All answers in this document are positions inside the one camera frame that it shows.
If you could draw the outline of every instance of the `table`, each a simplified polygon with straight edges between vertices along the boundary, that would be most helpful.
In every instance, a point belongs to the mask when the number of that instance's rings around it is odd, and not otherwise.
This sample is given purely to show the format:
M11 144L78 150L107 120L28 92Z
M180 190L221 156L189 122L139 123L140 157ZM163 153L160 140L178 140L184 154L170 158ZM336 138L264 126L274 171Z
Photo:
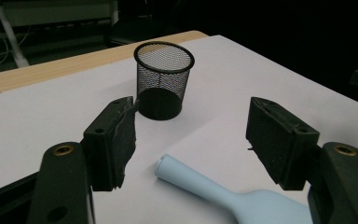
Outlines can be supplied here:
M136 115L137 149L122 189L95 192L97 223L236 223L234 216L154 176L168 153L227 189L271 189L307 204L308 187L283 191L245 139L250 97L270 99L321 132L319 145L358 147L358 103L220 35L162 37L193 53L181 114ZM136 95L139 45L0 73L0 187L38 170L46 149L80 141L111 101Z

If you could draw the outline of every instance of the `black mesh pen holder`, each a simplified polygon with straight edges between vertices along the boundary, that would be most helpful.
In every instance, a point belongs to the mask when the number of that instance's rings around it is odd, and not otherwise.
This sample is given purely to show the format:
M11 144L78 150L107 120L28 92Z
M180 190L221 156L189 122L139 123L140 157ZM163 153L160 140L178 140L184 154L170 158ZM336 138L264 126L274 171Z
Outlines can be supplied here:
M193 55L181 46L153 41L134 51L139 112L156 120L173 119L182 110Z

